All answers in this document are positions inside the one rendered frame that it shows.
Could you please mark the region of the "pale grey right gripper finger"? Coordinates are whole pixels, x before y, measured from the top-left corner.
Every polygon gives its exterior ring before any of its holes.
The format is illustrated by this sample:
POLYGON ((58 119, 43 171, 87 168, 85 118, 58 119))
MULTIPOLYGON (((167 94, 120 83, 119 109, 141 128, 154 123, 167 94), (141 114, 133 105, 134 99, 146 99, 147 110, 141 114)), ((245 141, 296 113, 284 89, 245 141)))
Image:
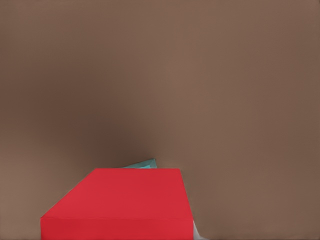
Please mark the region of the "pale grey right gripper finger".
POLYGON ((203 237, 198 232, 195 222, 193 222, 193 239, 203 239, 203 237))

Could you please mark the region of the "red wooden cube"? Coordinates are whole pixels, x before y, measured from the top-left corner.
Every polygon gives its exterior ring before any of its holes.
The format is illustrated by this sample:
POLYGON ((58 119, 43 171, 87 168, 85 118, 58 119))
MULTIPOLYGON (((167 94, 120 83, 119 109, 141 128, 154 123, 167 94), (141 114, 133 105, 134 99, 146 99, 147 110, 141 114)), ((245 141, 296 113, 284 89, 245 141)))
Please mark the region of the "red wooden cube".
POLYGON ((178 168, 96 168, 40 218, 41 240, 193 240, 178 168))

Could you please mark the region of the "blue wooden cube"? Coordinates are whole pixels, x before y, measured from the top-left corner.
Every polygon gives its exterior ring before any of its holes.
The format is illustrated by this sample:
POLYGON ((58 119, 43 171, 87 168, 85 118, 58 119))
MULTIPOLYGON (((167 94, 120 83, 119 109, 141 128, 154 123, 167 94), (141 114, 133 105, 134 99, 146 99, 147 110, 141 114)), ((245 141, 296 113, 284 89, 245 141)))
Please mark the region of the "blue wooden cube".
POLYGON ((134 164, 130 164, 127 166, 124 166, 123 168, 137 168, 137 169, 156 169, 157 163, 155 158, 151 158, 148 160, 140 161, 134 164))

